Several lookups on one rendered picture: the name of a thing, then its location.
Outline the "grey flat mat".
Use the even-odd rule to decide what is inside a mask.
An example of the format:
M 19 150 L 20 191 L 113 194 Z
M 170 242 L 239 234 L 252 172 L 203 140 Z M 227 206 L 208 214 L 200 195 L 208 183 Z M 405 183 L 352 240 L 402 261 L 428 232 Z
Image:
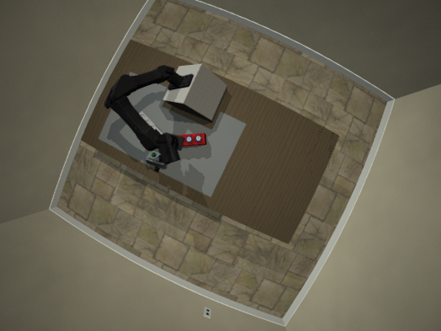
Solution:
M 178 151 L 180 160 L 169 163 L 166 169 L 160 168 L 159 172 L 211 197 L 246 124 L 220 112 L 211 130 L 164 108 L 167 89 L 153 83 L 137 89 L 127 98 L 136 111 L 143 111 L 163 134 L 206 134 L 207 145 L 182 147 Z M 155 168 L 146 162 L 149 151 L 115 111 L 110 110 L 98 139 Z

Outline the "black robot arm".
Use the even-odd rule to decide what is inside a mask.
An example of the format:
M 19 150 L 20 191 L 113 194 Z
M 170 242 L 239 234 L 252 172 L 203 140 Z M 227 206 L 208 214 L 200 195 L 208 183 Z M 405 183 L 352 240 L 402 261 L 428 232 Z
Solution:
M 124 120 L 147 151 L 153 151 L 158 148 L 159 153 L 161 153 L 159 162 L 169 164 L 180 159 L 177 150 L 178 143 L 175 142 L 174 136 L 167 133 L 160 134 L 157 129 L 154 130 L 139 115 L 126 96 L 129 96 L 137 89 L 144 88 L 153 83 L 159 84 L 163 81 L 165 82 L 165 80 L 170 82 L 168 90 L 186 88 L 190 86 L 193 77 L 193 74 L 180 76 L 174 71 L 173 67 L 171 69 L 171 67 L 165 65 L 135 76 L 122 75 L 110 89 L 104 106 L 107 109 L 111 108 Z

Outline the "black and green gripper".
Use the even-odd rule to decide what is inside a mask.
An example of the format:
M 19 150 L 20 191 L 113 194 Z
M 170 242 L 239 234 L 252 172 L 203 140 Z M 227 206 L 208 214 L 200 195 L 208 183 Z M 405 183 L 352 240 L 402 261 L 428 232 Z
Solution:
M 182 150 L 182 145 L 183 145 L 183 142 L 184 142 L 184 137 L 176 136 L 176 135 L 174 135 L 174 136 L 175 136 L 174 137 L 175 138 L 175 142 L 178 143 L 178 150 L 181 151 Z M 175 144 L 175 142 L 174 142 L 174 144 Z

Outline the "grey control panel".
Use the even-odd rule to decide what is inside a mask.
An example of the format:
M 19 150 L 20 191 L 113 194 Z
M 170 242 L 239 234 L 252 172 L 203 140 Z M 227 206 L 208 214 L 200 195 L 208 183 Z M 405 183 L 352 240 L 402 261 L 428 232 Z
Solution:
M 154 170 L 155 172 L 159 172 L 160 168 L 164 168 L 164 169 L 167 168 L 167 164 L 159 162 L 160 156 L 161 154 L 159 152 L 153 150 L 153 151 L 149 151 L 146 157 L 146 162 L 150 165 L 155 166 L 155 170 Z

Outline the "red tube rack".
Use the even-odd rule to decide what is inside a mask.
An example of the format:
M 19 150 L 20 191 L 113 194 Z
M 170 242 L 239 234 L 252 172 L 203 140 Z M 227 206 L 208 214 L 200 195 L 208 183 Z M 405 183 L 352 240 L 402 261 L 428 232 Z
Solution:
M 184 142 L 182 147 L 188 147 L 188 146 L 199 146 L 199 145 L 207 145 L 206 144 L 206 134 L 205 133 L 199 133 L 199 134 L 188 134 L 188 135 L 180 135 L 182 137 L 184 137 Z M 187 136 L 191 136 L 193 138 L 193 140 L 191 142 L 187 142 L 186 141 L 186 137 Z M 201 136 L 202 140 L 201 141 L 196 141 L 195 137 L 196 136 Z

